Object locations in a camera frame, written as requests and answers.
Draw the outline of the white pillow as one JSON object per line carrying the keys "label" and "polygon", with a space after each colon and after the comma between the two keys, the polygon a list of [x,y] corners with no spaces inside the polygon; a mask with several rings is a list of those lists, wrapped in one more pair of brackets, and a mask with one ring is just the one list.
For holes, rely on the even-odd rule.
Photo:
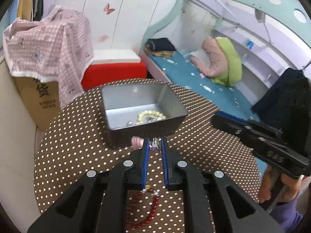
{"label": "white pillow", "polygon": [[209,55],[203,49],[195,50],[191,52],[190,55],[206,64],[210,63]]}

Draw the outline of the hanging clothes in wardrobe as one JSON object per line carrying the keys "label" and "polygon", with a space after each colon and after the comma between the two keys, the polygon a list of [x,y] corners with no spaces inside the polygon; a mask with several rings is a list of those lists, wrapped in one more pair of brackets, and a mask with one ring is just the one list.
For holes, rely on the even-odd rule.
{"label": "hanging clothes in wardrobe", "polygon": [[43,0],[19,0],[17,18],[27,21],[40,21],[43,16]]}

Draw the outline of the white silver brooch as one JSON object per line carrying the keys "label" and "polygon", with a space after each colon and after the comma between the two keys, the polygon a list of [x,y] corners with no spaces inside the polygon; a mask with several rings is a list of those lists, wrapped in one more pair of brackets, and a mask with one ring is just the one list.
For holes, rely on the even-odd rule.
{"label": "white silver brooch", "polygon": [[153,138],[149,143],[150,150],[160,150],[161,149],[161,138]]}

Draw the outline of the pink pillow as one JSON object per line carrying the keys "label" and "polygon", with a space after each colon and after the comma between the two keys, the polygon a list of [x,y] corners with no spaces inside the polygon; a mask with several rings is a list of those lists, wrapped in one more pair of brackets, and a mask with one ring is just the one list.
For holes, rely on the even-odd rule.
{"label": "pink pillow", "polygon": [[209,62],[206,63],[196,56],[191,56],[190,61],[203,75],[216,78],[228,72],[225,54],[214,38],[207,37],[202,43],[202,49]]}

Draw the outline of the dark hanging garment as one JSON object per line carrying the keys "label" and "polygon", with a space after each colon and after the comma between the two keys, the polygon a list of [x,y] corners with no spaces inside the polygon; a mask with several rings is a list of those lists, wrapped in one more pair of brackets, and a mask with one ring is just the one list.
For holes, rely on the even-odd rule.
{"label": "dark hanging garment", "polygon": [[252,112],[282,131],[288,147],[305,157],[310,154],[310,80],[301,70],[286,69]]}

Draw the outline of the pink checked cloth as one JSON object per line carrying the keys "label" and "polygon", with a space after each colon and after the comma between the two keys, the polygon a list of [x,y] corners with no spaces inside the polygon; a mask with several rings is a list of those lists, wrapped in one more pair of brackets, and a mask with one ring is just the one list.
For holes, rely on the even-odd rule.
{"label": "pink checked cloth", "polygon": [[57,82],[64,108],[83,93],[81,82],[94,60],[89,20],[59,5],[41,21],[18,18],[3,31],[3,52],[12,76]]}

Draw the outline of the blue bed mattress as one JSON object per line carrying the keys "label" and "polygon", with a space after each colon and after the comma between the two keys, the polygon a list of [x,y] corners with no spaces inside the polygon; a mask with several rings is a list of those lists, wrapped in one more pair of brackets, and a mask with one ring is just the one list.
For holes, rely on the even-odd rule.
{"label": "blue bed mattress", "polygon": [[259,121],[251,111],[251,102],[238,87],[215,84],[201,74],[190,61],[191,52],[180,50],[170,58],[148,55],[147,60],[158,68],[169,81],[199,93],[222,111],[244,119]]}

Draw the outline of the black metal tin box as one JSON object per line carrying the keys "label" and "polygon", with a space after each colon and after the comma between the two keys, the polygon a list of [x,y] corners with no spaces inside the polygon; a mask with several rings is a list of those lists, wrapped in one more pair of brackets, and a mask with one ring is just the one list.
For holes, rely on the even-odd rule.
{"label": "black metal tin box", "polygon": [[167,83],[104,86],[104,137],[112,148],[127,147],[132,137],[160,138],[173,135],[188,115]]}

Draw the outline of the red storage stool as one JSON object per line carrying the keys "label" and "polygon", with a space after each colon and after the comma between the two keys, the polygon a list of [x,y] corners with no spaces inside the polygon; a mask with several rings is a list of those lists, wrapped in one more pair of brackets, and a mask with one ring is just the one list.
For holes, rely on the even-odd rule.
{"label": "red storage stool", "polygon": [[146,78],[147,67],[143,61],[139,63],[93,64],[85,71],[82,79],[84,90],[114,81]]}

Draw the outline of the white foam board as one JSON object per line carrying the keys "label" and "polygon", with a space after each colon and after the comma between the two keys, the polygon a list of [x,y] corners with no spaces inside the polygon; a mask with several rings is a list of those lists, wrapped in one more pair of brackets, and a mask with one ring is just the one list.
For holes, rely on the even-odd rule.
{"label": "white foam board", "polygon": [[116,63],[140,63],[141,58],[133,50],[95,50],[92,65]]}

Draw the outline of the lilac shelf unit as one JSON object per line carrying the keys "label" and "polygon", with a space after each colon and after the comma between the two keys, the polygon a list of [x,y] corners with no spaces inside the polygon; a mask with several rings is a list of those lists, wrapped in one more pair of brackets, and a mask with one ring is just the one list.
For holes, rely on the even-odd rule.
{"label": "lilac shelf unit", "polygon": [[252,32],[221,26],[211,32],[214,38],[231,40],[242,64],[267,88],[279,79],[288,68],[302,70],[310,77],[310,48],[289,30],[268,25],[271,42]]}

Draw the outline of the folded tan cloth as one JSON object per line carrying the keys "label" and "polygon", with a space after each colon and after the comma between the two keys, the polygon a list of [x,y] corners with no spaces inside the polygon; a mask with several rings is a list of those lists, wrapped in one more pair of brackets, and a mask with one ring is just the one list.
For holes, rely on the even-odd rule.
{"label": "folded tan cloth", "polygon": [[151,55],[155,57],[162,57],[162,58],[171,58],[175,55],[176,52],[174,51],[157,51],[157,52],[151,52]]}

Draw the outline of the cardboard box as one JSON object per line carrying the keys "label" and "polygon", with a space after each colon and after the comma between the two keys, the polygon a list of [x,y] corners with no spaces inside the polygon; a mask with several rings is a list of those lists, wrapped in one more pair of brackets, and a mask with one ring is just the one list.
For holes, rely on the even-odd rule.
{"label": "cardboard box", "polygon": [[61,111],[58,83],[43,83],[30,77],[15,77],[14,81],[36,126],[41,131],[47,130]]}

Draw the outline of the folded dark clothes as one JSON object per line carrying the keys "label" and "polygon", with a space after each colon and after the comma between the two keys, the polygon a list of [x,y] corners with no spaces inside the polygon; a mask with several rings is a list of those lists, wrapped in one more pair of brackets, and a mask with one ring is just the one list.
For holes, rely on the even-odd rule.
{"label": "folded dark clothes", "polygon": [[149,38],[145,42],[145,48],[150,50],[151,52],[160,52],[160,51],[174,52],[174,51],[176,51],[175,46],[166,37],[164,37],[164,38]]}

